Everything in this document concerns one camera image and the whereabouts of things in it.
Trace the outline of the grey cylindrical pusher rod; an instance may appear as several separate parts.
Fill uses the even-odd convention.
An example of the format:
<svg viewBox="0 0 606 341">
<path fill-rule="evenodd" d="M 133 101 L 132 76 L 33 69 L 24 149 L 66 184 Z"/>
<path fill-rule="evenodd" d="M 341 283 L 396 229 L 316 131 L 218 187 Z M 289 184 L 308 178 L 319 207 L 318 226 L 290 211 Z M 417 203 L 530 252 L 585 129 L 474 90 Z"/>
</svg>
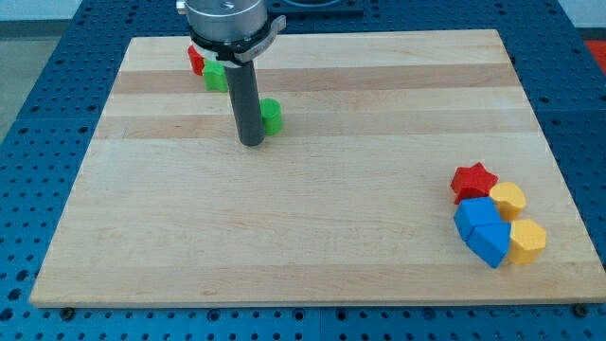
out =
<svg viewBox="0 0 606 341">
<path fill-rule="evenodd" d="M 226 67 L 225 76 L 241 144 L 259 145 L 265 137 L 253 62 Z"/>
</svg>

